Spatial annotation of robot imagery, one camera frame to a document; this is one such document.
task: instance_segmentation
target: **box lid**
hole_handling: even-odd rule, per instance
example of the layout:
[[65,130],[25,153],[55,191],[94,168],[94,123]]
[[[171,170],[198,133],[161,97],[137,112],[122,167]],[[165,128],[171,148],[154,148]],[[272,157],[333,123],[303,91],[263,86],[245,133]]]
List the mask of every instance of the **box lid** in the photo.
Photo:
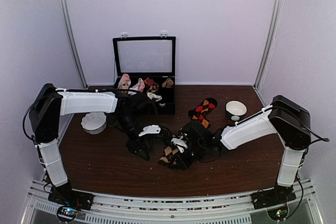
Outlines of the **box lid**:
[[118,77],[175,76],[176,37],[113,38]]

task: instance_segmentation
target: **storage box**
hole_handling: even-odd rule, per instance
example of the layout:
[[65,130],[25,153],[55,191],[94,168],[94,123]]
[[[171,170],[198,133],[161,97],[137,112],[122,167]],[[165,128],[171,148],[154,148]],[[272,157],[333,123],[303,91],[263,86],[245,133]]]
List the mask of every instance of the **storage box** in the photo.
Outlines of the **storage box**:
[[[176,37],[127,37],[114,38],[113,48],[118,78],[114,87],[124,73],[131,79],[131,87],[139,78],[147,77],[159,84],[155,93],[162,96],[156,102],[158,114],[175,114],[175,45]],[[167,78],[172,79],[172,88],[163,88]]]

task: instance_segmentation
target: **red and black argyle sock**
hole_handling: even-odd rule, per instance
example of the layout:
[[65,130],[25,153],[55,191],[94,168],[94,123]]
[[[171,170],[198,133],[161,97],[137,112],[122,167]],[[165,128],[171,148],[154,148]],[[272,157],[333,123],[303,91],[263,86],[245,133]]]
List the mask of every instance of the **red and black argyle sock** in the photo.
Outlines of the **red and black argyle sock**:
[[191,120],[197,120],[208,129],[210,122],[205,118],[207,114],[213,111],[218,105],[218,102],[214,98],[206,98],[196,108],[188,111],[188,116]]

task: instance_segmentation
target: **wooden table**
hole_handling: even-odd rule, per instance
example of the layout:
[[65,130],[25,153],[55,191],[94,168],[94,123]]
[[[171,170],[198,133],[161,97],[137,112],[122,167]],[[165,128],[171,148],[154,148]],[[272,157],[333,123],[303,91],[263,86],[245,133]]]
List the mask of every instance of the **wooden table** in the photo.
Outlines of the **wooden table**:
[[[204,98],[214,97],[218,107],[207,117],[213,132],[229,121],[225,104],[243,102],[247,116],[262,104],[252,87],[176,86],[176,114],[160,115],[173,133],[189,121],[187,112]],[[230,194],[272,187],[284,152],[277,135],[268,135],[232,150],[211,163],[195,162],[185,171],[157,164],[163,144],[156,142],[151,160],[128,152],[127,136],[113,127],[98,135],[86,133],[80,125],[84,115],[74,115],[60,152],[73,188],[97,193],[149,197],[185,197]],[[155,116],[141,116],[139,122],[155,123]]]

